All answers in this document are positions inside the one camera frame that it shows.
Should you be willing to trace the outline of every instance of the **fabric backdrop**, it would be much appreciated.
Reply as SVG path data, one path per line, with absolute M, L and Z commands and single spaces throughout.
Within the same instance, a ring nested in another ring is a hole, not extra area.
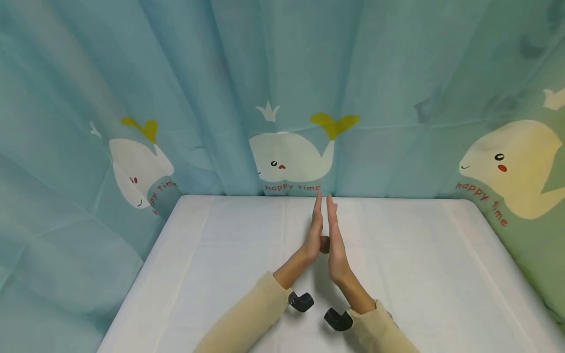
M 181 194 L 467 198 L 565 327 L 562 0 L 0 0 L 0 351 L 94 352 Z

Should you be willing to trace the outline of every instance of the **whale print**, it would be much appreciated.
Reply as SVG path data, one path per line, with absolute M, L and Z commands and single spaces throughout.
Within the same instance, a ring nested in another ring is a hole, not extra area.
M 565 187 L 542 192 L 561 146 L 547 125 L 513 121 L 473 143 L 459 172 L 488 185 L 516 216 L 536 219 L 565 198 Z
M 133 207 L 146 208 L 150 205 L 147 193 L 151 186 L 160 178 L 172 175 L 175 169 L 156 145 L 158 123 L 155 120 L 141 126 L 131 116 L 126 116 L 121 123 L 138 129 L 155 148 L 153 153 L 143 143 L 126 138 L 113 138 L 109 142 L 114 177 L 121 194 Z M 92 123 L 90 127 L 91 134 L 102 138 Z
M 334 140 L 359 119 L 359 115 L 346 115 L 334 121 L 326 113 L 312 115 L 310 120 L 324 128 L 330 140 L 322 155 L 310 141 L 292 132 L 251 137 L 249 145 L 259 178 L 268 182 L 307 182 L 322 178 L 332 168 Z

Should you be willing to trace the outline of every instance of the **yellow whale tail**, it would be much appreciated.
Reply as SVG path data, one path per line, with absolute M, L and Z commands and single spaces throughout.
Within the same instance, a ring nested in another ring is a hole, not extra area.
M 342 132 L 357 124 L 360 119 L 361 117 L 359 115 L 345 115 L 335 121 L 329 114 L 323 112 L 316 113 L 310 117 L 310 121 L 320 125 L 325 130 L 325 133 L 328 134 L 331 141 L 335 140 Z
M 133 126 L 138 129 L 153 145 L 157 144 L 157 128 L 159 124 L 156 120 L 148 120 L 145 122 L 145 126 L 139 125 L 139 123 L 131 116 L 125 116 L 121 118 L 120 122 L 124 125 Z

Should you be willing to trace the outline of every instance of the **black device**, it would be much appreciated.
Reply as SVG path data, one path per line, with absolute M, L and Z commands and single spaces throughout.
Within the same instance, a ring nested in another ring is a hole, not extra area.
M 353 319 L 347 312 L 340 315 L 334 308 L 325 313 L 324 320 L 336 331 L 346 331 L 353 326 Z
M 299 312 L 306 312 L 314 305 L 314 299 L 309 293 L 304 293 L 299 297 L 292 292 L 288 296 L 288 303 Z

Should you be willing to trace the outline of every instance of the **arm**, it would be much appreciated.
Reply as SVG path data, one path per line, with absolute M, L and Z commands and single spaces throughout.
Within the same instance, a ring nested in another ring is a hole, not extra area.
M 306 241 L 277 271 L 267 272 L 206 333 L 194 353 L 245 353 L 283 314 L 292 285 L 315 260 L 321 244 L 321 195 Z
M 327 198 L 329 222 L 328 270 L 351 306 L 352 331 L 368 353 L 418 353 L 400 331 L 383 304 L 375 301 L 361 285 L 347 261 L 344 240 L 337 223 L 337 205 Z

